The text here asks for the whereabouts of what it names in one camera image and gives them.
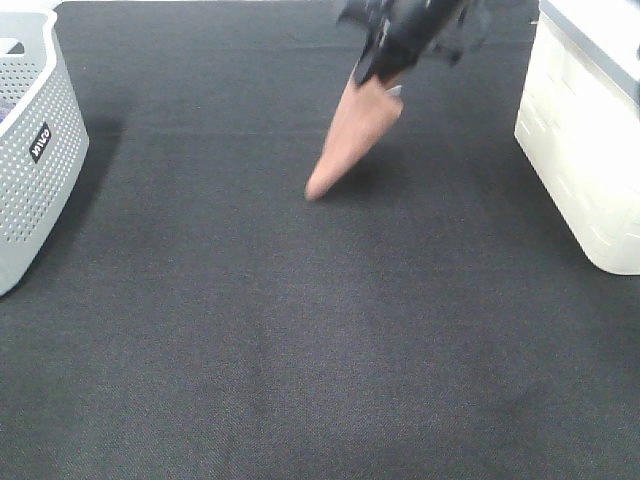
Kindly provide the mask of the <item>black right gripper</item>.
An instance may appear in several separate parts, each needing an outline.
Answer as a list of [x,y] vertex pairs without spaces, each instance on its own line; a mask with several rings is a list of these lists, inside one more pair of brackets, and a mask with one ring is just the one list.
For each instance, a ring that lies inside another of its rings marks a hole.
[[366,32],[353,80],[392,80],[422,56],[448,64],[482,45],[488,33],[484,1],[339,1],[337,21]]

